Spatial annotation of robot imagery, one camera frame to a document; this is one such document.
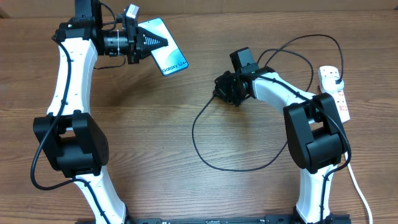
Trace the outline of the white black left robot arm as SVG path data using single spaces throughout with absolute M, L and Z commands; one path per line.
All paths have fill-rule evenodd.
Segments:
M 100 55 L 134 64 L 168 40 L 139 26 L 136 5 L 110 23 L 103 22 L 103 7 L 100 1 L 76 1 L 75 16 L 55 31 L 52 40 L 60 54 L 55 93 L 46 115 L 34 119 L 33 130 L 37 153 L 65 176 L 65 184 L 82 191 L 95 223 L 131 223 L 108 173 L 108 140 L 91 116 L 92 74 Z

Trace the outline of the blue Galaxy smartphone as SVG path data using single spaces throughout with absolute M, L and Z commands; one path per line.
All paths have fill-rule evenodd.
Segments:
M 167 46 L 151 51 L 151 55 L 163 76 L 169 76 L 188 68 L 189 64 L 186 58 L 161 18 L 141 22 L 138 26 L 167 39 Z

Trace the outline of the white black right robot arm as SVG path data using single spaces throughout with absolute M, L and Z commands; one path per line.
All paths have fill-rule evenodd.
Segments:
M 273 69 L 260 67 L 247 47 L 229 57 L 234 70 L 215 80 L 214 96 L 235 106 L 252 97 L 284 116 L 290 156 L 300 169 L 300 193 L 291 223 L 350 223 L 349 215 L 334 215 L 329 208 L 333 174 L 350 150 L 333 97 L 289 84 Z

